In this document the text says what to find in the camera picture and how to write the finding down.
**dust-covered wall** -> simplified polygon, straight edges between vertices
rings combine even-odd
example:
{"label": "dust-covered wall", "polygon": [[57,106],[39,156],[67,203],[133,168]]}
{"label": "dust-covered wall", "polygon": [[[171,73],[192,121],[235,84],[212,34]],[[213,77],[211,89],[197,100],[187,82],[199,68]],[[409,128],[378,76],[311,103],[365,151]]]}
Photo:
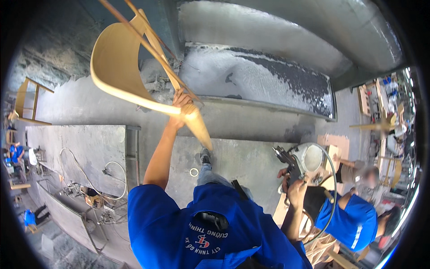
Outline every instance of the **dust-covered wall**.
{"label": "dust-covered wall", "polygon": [[[134,13],[123,0],[111,0],[127,19]],[[135,0],[151,26],[180,59],[175,0]],[[10,69],[8,90],[15,92],[29,77],[48,88],[55,88],[70,79],[89,76],[91,52],[99,34],[115,17],[97,0],[47,0],[35,11],[28,32],[21,40],[15,64]],[[141,47],[138,58],[151,59]]]}
{"label": "dust-covered wall", "polygon": [[48,88],[89,75],[89,61],[102,29],[75,0],[48,0],[35,12],[21,40],[8,87],[16,91],[29,77]]}

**blue shirt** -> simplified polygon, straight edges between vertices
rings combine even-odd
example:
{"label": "blue shirt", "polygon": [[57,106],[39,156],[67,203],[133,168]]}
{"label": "blue shirt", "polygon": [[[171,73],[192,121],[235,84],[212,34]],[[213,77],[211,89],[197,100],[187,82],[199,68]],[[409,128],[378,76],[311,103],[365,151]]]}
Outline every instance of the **blue shirt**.
{"label": "blue shirt", "polygon": [[27,209],[24,212],[24,225],[28,226],[29,224],[36,225],[36,218],[34,216],[34,213],[31,212],[30,209]]}
{"label": "blue shirt", "polygon": [[22,146],[15,147],[14,145],[10,146],[10,158],[14,163],[18,163],[18,157],[21,155],[24,148]]}
{"label": "blue shirt", "polygon": [[[303,244],[291,244],[271,215],[233,188],[197,186],[194,201],[179,209],[159,186],[142,185],[128,203],[131,246],[143,268],[236,268],[250,256],[267,267],[312,268]],[[228,228],[194,217],[200,211],[225,216]]]}
{"label": "blue shirt", "polygon": [[[317,228],[322,229],[327,224],[332,206],[333,204],[326,199],[315,220]],[[336,201],[335,212],[326,229],[326,233],[334,236],[352,251],[359,251],[375,240],[376,231],[378,230],[377,218],[373,205],[353,194],[345,210],[342,210]]]}

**hose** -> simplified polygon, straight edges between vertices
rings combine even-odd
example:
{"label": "hose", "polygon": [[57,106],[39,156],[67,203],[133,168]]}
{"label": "hose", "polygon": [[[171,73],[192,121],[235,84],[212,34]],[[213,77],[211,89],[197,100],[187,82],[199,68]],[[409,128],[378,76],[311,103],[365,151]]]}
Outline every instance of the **hose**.
{"label": "hose", "polygon": [[335,208],[336,208],[336,198],[337,198],[337,195],[338,195],[338,186],[337,186],[337,184],[336,184],[336,173],[335,173],[335,167],[334,167],[334,165],[333,165],[333,162],[332,162],[332,159],[330,158],[330,156],[329,156],[329,154],[327,153],[327,151],[322,147],[322,146],[320,146],[320,145],[318,145],[318,144],[316,144],[316,143],[312,143],[313,145],[315,145],[315,146],[317,146],[318,148],[320,148],[321,150],[322,150],[322,152],[324,153],[324,155],[327,157],[327,159],[328,159],[328,161],[329,161],[329,163],[330,163],[330,166],[332,167],[332,172],[333,172],[333,179],[334,179],[334,181],[335,181],[335,195],[333,195],[333,205],[332,205],[332,212],[330,213],[330,217],[329,217],[329,220],[327,221],[327,224],[324,226],[324,228],[314,237],[314,238],[312,238],[311,240],[309,240],[308,242],[306,242],[306,243],[304,243],[303,245],[304,246],[306,246],[306,245],[308,245],[308,244],[310,244],[311,242],[313,242],[315,239],[317,239],[318,237],[320,237],[322,234],[323,234],[323,232],[327,229],[327,227],[329,226],[329,224],[330,224],[330,221],[332,220],[332,218],[333,218],[333,214],[335,213]]}
{"label": "hose", "polygon": [[64,177],[64,171],[63,171],[63,161],[61,160],[61,153],[63,153],[63,151],[64,151],[65,149],[67,149],[67,150],[72,154],[73,159],[74,159],[74,161],[75,161],[76,165],[78,166],[79,170],[81,170],[81,172],[84,174],[84,176],[85,176],[86,180],[88,180],[88,182],[89,182],[89,184],[90,184],[91,188],[92,188],[92,189],[94,189],[94,190],[95,190],[95,192],[97,192],[97,193],[98,193],[98,195],[100,195],[100,196],[102,196],[102,197],[104,197],[104,198],[107,198],[107,199],[111,199],[111,200],[119,200],[119,199],[121,199],[121,198],[125,195],[125,193],[126,193],[126,191],[127,191],[127,175],[126,175],[126,172],[125,172],[124,168],[123,168],[119,163],[117,163],[117,162],[115,162],[115,161],[110,161],[110,162],[108,162],[107,164],[105,164],[105,166],[104,166],[104,168],[106,169],[106,167],[108,166],[108,164],[111,164],[111,163],[118,164],[118,165],[121,167],[121,169],[123,170],[123,173],[124,173],[124,180],[125,180],[125,181],[122,181],[122,180],[120,180],[120,179],[118,179],[118,178],[116,178],[116,177],[113,177],[113,178],[115,178],[115,179],[117,179],[117,180],[119,180],[119,181],[121,181],[121,182],[123,182],[123,183],[124,183],[125,187],[124,187],[123,195],[121,195],[121,196],[120,196],[120,197],[118,197],[118,198],[111,198],[111,197],[108,197],[108,196],[105,196],[105,195],[101,194],[101,193],[100,193],[100,192],[99,192],[99,191],[94,187],[94,185],[91,183],[91,181],[89,180],[89,178],[87,177],[87,175],[85,174],[85,172],[82,170],[82,167],[79,165],[78,161],[76,160],[75,155],[73,154],[73,152],[72,152],[69,148],[62,148],[62,149],[61,149],[61,151],[60,151],[60,169],[61,169],[61,175],[63,176],[64,182],[65,182],[65,177]]}

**black hair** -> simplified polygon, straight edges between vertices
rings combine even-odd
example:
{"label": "black hair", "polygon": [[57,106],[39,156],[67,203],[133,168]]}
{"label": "black hair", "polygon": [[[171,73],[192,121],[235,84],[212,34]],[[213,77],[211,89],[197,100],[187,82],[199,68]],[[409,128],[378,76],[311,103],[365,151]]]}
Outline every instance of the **black hair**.
{"label": "black hair", "polygon": [[384,213],[382,213],[382,215],[380,215],[378,217],[378,222],[380,219],[382,219],[383,217],[389,215],[387,222],[385,223],[385,232],[383,234],[383,236],[387,236],[390,235],[394,232],[394,230],[396,229],[397,225],[400,222],[400,207],[393,207],[391,210],[385,211]]}

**air hose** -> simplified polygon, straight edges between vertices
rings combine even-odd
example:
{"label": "air hose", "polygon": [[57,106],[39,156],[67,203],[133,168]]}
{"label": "air hose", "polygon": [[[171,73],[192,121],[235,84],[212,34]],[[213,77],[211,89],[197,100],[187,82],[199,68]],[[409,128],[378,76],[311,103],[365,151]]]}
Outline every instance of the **air hose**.
{"label": "air hose", "polygon": [[317,146],[318,148],[320,148],[322,150],[322,152],[324,153],[324,155],[327,157],[327,160],[329,161],[330,166],[332,167],[333,179],[335,181],[335,195],[333,195],[332,212],[330,213],[330,217],[329,217],[329,220],[327,221],[327,224],[324,226],[324,228],[314,238],[312,238],[308,242],[304,243],[303,245],[308,245],[308,244],[312,243],[315,239],[317,239],[318,237],[320,237],[323,234],[323,232],[327,229],[327,227],[330,224],[330,221],[333,218],[333,214],[335,212],[336,198],[337,198],[337,195],[338,195],[338,187],[337,187],[337,184],[336,184],[336,173],[335,173],[335,167],[333,165],[332,159],[330,158],[329,154],[327,153],[327,151],[322,146],[320,146],[320,145],[318,145],[316,143],[312,143],[312,144],[315,145],[315,146]]}

